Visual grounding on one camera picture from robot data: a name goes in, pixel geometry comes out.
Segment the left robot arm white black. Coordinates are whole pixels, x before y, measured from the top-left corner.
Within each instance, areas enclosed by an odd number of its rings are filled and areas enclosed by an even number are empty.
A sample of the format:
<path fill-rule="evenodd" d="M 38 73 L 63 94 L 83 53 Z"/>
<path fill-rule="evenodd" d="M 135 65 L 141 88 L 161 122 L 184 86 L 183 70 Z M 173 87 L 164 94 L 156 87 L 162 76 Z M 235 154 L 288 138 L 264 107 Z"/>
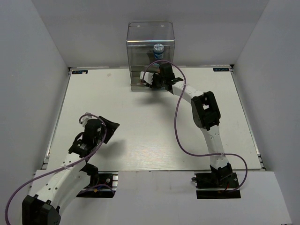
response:
<path fill-rule="evenodd" d="M 59 170 L 36 194 L 23 200 L 22 224 L 58 225 L 63 211 L 78 195 L 99 187 L 113 189 L 106 182 L 99 182 L 98 168 L 88 161 L 120 125 L 89 113 L 81 116 L 79 123 L 84 131 L 74 138 Z"/>

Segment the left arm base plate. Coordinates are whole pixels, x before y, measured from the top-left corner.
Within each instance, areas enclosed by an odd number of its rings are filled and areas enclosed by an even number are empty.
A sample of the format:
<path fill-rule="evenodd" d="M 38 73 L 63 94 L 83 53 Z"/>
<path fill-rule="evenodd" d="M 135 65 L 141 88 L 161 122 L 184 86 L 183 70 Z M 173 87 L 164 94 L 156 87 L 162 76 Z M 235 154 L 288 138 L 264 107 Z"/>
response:
<path fill-rule="evenodd" d="M 118 172 L 98 172 L 93 185 L 87 186 L 77 198 L 113 198 L 118 186 Z"/>

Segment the clear acrylic drawer organizer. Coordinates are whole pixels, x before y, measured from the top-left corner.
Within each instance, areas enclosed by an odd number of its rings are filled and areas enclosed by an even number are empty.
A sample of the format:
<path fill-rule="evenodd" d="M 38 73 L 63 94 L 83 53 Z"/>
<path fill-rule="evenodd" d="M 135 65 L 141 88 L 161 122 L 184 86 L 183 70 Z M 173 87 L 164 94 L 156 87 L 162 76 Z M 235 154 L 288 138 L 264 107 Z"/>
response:
<path fill-rule="evenodd" d="M 130 72 L 130 86 L 132 91 L 148 90 L 149 86 L 140 85 L 140 72 L 159 70 L 160 60 L 154 58 L 154 44 L 164 45 L 162 60 L 173 61 L 175 51 L 175 35 L 173 23 L 169 21 L 130 22 L 127 29 L 127 59 Z"/>

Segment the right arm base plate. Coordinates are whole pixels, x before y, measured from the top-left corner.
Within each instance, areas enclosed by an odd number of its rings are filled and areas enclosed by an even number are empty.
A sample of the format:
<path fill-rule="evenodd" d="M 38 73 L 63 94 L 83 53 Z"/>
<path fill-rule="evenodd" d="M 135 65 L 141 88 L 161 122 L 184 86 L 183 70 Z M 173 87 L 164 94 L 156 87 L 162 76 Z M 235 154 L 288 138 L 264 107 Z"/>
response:
<path fill-rule="evenodd" d="M 197 199 L 240 199 L 237 174 L 218 181 L 213 173 L 195 173 L 191 181 L 195 183 Z"/>

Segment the cleaning gel jar blue label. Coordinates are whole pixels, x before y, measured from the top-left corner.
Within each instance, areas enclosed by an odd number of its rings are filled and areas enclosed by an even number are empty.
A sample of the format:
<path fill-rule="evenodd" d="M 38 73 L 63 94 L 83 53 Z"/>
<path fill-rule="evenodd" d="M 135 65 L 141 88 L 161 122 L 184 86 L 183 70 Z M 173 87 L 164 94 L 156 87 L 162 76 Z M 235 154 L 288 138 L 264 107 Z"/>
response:
<path fill-rule="evenodd" d="M 154 44 L 153 54 L 155 59 L 161 60 L 164 56 L 164 45 L 160 43 Z"/>

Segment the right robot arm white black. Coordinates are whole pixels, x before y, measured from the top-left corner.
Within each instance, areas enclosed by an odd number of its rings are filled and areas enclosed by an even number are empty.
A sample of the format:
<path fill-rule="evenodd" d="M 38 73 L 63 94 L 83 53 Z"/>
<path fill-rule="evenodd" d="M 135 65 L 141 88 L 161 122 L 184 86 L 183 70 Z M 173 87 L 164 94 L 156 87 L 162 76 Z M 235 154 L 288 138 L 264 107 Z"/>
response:
<path fill-rule="evenodd" d="M 210 157 L 212 183 L 217 187 L 224 186 L 233 173 L 227 159 L 220 137 L 221 113 L 214 93 L 199 91 L 187 84 L 186 78 L 176 77 L 172 64 L 165 62 L 159 65 L 159 72 L 141 72 L 140 79 L 153 89 L 164 88 L 173 95 L 179 96 L 175 109 L 178 113 L 180 101 L 186 100 L 191 105 L 193 121 L 200 128 L 207 144 Z"/>

